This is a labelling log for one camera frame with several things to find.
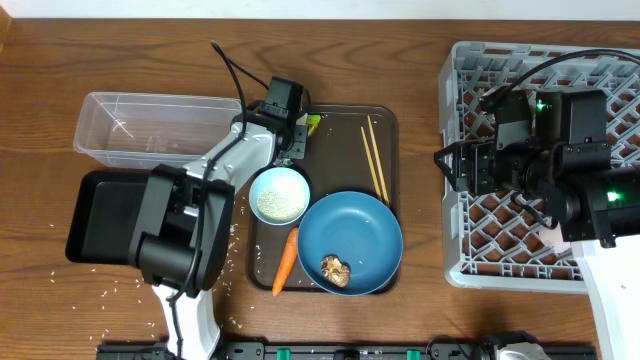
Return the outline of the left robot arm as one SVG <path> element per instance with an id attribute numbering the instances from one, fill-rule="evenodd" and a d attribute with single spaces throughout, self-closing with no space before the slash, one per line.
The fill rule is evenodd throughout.
<path id="1" fill-rule="evenodd" d="M 220 339 L 212 288 L 227 256 L 235 193 L 306 134 L 307 117 L 250 110 L 199 159 L 151 171 L 128 262 L 161 301 L 174 358 L 212 357 Z"/>

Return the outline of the foil snack wrapper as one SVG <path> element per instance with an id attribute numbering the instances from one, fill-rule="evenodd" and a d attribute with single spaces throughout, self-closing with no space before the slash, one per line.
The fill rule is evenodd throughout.
<path id="1" fill-rule="evenodd" d="M 307 136 L 311 137 L 318 128 L 321 120 L 322 116 L 319 114 L 305 114 L 297 120 L 296 124 L 305 125 L 307 128 Z"/>

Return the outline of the orange carrot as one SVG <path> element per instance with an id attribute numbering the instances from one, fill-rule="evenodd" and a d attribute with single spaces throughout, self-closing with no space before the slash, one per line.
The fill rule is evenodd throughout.
<path id="1" fill-rule="evenodd" d="M 298 234 L 299 228 L 295 227 L 288 235 L 278 271 L 276 273 L 272 286 L 272 295 L 274 297 L 278 296 L 282 292 L 297 260 Z"/>

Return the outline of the dark blue plate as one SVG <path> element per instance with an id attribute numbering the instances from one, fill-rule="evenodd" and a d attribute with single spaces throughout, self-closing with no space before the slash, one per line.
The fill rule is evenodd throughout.
<path id="1" fill-rule="evenodd" d="M 312 282 L 342 296 L 377 292 L 396 275 L 404 239 L 394 213 L 377 198 L 343 191 L 323 197 L 299 225 L 298 259 Z M 340 287 L 322 274 L 322 261 L 336 257 L 350 271 Z"/>

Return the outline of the brown mushroom piece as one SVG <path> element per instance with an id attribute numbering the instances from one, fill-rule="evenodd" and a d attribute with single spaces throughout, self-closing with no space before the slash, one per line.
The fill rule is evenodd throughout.
<path id="1" fill-rule="evenodd" d="M 342 263 L 335 255 L 326 256 L 322 260 L 321 272 L 327 280 L 341 288 L 348 285 L 351 277 L 349 266 Z"/>

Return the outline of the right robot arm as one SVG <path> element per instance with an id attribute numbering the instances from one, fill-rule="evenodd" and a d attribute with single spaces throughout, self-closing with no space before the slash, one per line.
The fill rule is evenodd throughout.
<path id="1" fill-rule="evenodd" d="M 570 244 L 590 298 L 605 359 L 639 356 L 639 170 L 616 168 L 606 135 L 607 97 L 597 88 L 537 93 L 506 87 L 483 99 L 495 120 L 485 140 L 434 155 L 457 192 L 515 191 L 540 199 Z"/>

